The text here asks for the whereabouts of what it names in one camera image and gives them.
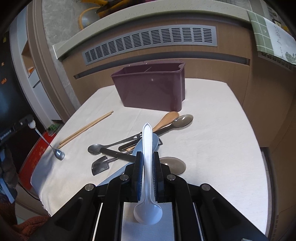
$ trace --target table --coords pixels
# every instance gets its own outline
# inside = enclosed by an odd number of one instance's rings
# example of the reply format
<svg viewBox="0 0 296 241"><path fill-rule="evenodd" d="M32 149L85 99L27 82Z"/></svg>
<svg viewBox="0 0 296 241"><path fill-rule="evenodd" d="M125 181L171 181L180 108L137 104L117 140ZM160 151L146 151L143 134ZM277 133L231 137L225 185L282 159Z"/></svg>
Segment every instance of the table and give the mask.
<svg viewBox="0 0 296 241"><path fill-rule="evenodd" d="M185 100L180 115L192 114L193 122L181 130L163 136L159 156L174 156L186 163L180 176L188 183L209 183L261 232L268 216L268 187L264 162L252 127L235 95L226 83L185 79ZM99 89L68 120L52 141L53 146L94 119L114 110L62 150L63 161L54 158L48 148L31 178L44 208L53 215L85 184L98 185L126 164L118 160L96 176L91 164L102 156L93 156L87 147L107 145L137 134L149 122L156 125L164 111L124 107L115 86ZM171 206L161 204L163 217L153 226L144 226L133 217L136 204L126 203L123 212L122 240L173 240Z"/></svg>

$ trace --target ventilation grille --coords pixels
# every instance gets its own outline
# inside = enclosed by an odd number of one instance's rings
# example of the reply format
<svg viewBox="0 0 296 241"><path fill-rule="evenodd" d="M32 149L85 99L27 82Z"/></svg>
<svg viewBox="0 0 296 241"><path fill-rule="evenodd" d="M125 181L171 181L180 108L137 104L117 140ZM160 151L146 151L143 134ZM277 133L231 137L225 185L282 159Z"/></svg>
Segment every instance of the ventilation grille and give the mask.
<svg viewBox="0 0 296 241"><path fill-rule="evenodd" d="M184 24L146 28L93 46L83 52L82 55L85 64L89 65L121 53L170 45L206 45L216 47L216 27Z"/></svg>
<svg viewBox="0 0 296 241"><path fill-rule="evenodd" d="M278 58L276 56L273 56L271 54L268 54L268 53L264 53L264 52L258 52L258 56L260 58L263 58L263 59L266 59L268 61L271 61L289 71L293 71L293 64L285 61L285 60L282 60L281 58Z"/></svg>

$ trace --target white plastic spoon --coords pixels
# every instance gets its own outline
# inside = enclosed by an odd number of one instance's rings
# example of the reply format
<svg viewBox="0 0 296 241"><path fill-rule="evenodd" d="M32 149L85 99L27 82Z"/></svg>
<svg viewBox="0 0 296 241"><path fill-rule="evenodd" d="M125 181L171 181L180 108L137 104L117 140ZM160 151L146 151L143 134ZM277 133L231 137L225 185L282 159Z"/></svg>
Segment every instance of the white plastic spoon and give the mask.
<svg viewBox="0 0 296 241"><path fill-rule="evenodd" d="M133 215L136 220L145 225L153 225L159 222L163 215L161 207L151 199L152 182L152 127L146 123L142 130L143 157L144 157L144 187L145 199L135 206Z"/></svg>

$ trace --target plastic container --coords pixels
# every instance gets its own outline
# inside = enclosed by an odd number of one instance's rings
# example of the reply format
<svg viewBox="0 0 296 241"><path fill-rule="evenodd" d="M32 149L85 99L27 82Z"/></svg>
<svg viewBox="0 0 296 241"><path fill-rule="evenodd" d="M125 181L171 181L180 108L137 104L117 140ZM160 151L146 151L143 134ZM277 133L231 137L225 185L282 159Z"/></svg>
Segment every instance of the plastic container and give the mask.
<svg viewBox="0 0 296 241"><path fill-rule="evenodd" d="M185 99L181 62L147 62L124 67L111 75L126 107L180 111Z"/></svg>

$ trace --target chopstick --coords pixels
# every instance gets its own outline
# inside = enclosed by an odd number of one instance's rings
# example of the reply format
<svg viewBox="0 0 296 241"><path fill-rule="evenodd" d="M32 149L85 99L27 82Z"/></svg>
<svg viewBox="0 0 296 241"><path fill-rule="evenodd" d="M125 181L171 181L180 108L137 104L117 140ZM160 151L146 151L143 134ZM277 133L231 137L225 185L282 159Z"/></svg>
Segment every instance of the chopstick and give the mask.
<svg viewBox="0 0 296 241"><path fill-rule="evenodd" d="M88 130L89 128L91 128L92 126L94 126L95 124L97 124L98 122L100 122L101 120L105 119L106 117L108 117L112 113L113 113L113 111L110 111L109 113L101 116L100 118L94 120L93 122L89 123L85 127L83 127L80 130L76 131L72 135L68 136L66 139L62 140L59 143L58 149L60 149L61 147L63 147L64 145L66 145L67 143L69 143L70 141L72 141L74 138L76 138L77 136L79 136L81 133L85 132L86 130Z"/></svg>

